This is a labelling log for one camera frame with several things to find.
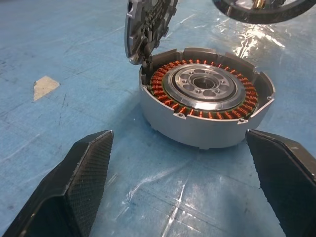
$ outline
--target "carbon fiber texture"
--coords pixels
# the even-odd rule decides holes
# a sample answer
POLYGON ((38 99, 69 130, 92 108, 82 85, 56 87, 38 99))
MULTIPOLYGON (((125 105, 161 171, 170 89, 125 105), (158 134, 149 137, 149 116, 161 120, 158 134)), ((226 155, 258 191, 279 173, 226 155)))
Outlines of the carbon fiber texture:
POLYGON ((67 192, 79 231, 88 237, 103 195, 113 134, 93 143, 82 159, 67 192))

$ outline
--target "bolt hole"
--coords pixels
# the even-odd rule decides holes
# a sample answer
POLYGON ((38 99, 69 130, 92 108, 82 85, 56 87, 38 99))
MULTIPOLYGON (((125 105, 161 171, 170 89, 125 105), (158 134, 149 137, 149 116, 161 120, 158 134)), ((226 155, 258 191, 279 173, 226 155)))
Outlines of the bolt hole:
POLYGON ((133 3, 130 1, 130 2, 128 3, 128 12, 131 12, 132 9, 133 9, 133 3))

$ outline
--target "black circular object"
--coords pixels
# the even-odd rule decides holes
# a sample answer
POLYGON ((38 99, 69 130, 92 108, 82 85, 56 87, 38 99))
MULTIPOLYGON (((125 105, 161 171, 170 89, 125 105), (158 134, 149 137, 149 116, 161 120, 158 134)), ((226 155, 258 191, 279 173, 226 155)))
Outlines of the black circular object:
POLYGON ((247 9, 236 4, 235 0, 213 0, 215 6, 225 15, 235 20, 251 24, 272 24, 290 20, 309 10, 316 0, 296 0, 286 5, 272 4, 262 9, 247 9))

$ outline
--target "silver aluminum housing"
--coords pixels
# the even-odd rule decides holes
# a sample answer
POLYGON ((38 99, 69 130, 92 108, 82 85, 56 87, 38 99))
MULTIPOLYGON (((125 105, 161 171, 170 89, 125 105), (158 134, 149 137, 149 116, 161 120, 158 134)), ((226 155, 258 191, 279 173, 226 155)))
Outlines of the silver aluminum housing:
POLYGON ((267 110, 274 101, 275 87, 263 72, 254 71, 249 62, 226 53, 220 55, 213 49, 176 49, 150 57, 139 72, 140 103, 143 114, 154 130, 180 143, 200 149, 224 148, 234 146, 245 138, 246 130, 258 127, 267 110), (157 100, 149 91, 148 83, 152 73, 162 65, 176 60, 199 59, 214 61, 234 68, 242 73, 255 86, 258 93, 258 106, 248 119, 208 119, 196 116, 183 116, 174 109, 157 100))

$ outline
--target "metal end plate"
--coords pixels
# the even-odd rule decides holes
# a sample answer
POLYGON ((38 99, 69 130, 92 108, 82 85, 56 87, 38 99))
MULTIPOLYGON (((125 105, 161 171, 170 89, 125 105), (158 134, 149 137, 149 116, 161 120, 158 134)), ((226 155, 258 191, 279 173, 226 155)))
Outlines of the metal end plate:
POLYGON ((125 52, 129 61, 142 64, 161 37, 176 12, 178 0, 128 0, 125 21, 125 52))

